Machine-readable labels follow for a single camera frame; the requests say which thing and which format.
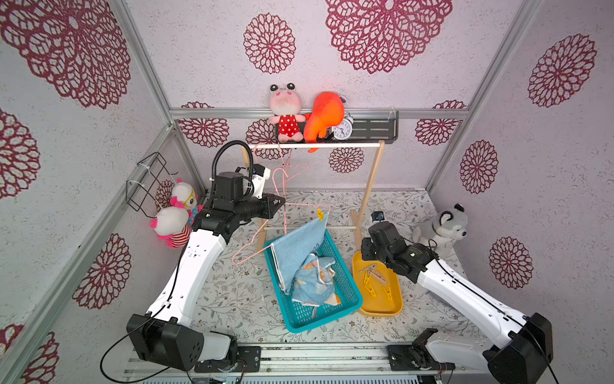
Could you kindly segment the grey clothespin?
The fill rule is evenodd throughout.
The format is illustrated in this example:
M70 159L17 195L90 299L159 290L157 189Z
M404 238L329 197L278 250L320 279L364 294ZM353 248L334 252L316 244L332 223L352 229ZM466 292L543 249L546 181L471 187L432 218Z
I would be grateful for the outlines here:
M377 264L373 263L373 264L370 264L369 266L363 268L362 270L360 270L360 272L361 273L373 273L376 270L377 270Z

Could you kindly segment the beige clothespin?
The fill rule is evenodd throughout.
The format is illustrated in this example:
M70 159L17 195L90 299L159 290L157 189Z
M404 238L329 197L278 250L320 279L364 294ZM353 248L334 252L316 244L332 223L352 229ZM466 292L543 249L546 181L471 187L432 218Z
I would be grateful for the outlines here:
M380 284L382 284L382 286L388 285L388 281L378 270L371 271L370 273L373 278L375 278L377 281L379 281Z

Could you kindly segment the pink wire hanger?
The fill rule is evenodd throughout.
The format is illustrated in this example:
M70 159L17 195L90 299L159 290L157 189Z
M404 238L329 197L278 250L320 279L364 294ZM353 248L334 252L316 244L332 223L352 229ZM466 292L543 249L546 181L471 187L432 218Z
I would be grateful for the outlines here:
M275 192L279 191L279 187L276 181L276 174L279 173L275 173L276 170L279 170L280 167L276 168L274 171L271 171L271 176L270 176L270 181L273 183L273 188ZM284 195L284 193L282 192L282 196L284 198L287 198L287 193L286 195ZM308 204L308 203L289 203L286 202L284 204L284 207L282 208L282 217L283 217L283 232L286 235L288 233L288 216L287 216L287 209L286 206L310 206L314 209L315 212L317 212L317 209L320 208L322 209L326 214L330 214L331 211L331 206L329 204L318 204L318 205L313 205L313 204ZM236 266L240 266L241 264L247 262L248 260L252 259L254 256L261 254L264 252L264 250L268 249L269 246L264 246L264 241L265 241L265 231L269 228L269 219L264 219L262 221L262 224L260 225L260 227L257 229L257 231L254 233L254 236L252 237L251 241L246 243L246 245L242 246L232 257L231 261L234 265ZM252 254L249 257L240 257L240 260L237 262L236 261L236 257L239 256L239 254L241 254L241 252L244 251L244 249L246 249L247 247L251 246L252 244L257 243L257 246L259 247L259 250L257 252L255 252L254 254Z
M310 168L309 162L294 163L293 155L295 149L289 149L287 155L281 157L282 166L275 173L281 172L281 190L286 195L288 191L289 182L294 180L297 176L305 173Z
M273 147L268 148L265 144L257 144L253 149L254 154L265 160L279 160L283 166L289 161L292 150L288 148L282 148L280 144L275 144Z

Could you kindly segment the blue bear towel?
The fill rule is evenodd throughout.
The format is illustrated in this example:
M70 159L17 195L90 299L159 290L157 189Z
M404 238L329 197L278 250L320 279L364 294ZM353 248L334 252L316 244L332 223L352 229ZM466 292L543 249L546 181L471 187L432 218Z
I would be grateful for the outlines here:
M328 217L324 213L322 219L314 219L270 244L279 287L284 294L290 293L294 276L323 243Z

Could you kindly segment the light blue patterned towel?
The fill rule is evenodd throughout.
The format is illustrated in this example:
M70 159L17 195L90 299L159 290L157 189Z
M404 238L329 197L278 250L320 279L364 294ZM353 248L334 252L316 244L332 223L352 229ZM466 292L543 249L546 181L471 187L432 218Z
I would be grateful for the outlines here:
M292 301L304 307L340 305L342 301L334 287L335 264L333 257L309 254L294 276Z

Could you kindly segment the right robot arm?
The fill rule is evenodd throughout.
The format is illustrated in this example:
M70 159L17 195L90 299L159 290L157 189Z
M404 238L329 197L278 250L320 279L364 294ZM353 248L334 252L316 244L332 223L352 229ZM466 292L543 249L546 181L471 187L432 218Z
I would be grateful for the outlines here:
M500 383L536 383L553 361L553 328L539 313L519 310L486 294L455 272L434 246L408 244L391 222L369 227L361 257L382 262L438 296L476 325L484 337L467 339L434 328L410 344L388 348L391 368L452 371L457 366L489 374Z

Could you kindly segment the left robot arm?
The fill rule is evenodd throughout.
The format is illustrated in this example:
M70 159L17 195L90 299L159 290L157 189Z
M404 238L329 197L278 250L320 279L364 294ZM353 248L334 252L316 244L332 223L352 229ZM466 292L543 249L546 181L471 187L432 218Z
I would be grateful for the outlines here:
M248 175L235 171L214 177L209 199L193 220L174 273L147 312L132 315L126 325L141 360L181 371L206 361L218 361L224 368L236 364L234 337L195 331L191 323L209 272L235 230L252 219L273 218L285 204L283 197L264 192L270 174L270 169L254 165Z

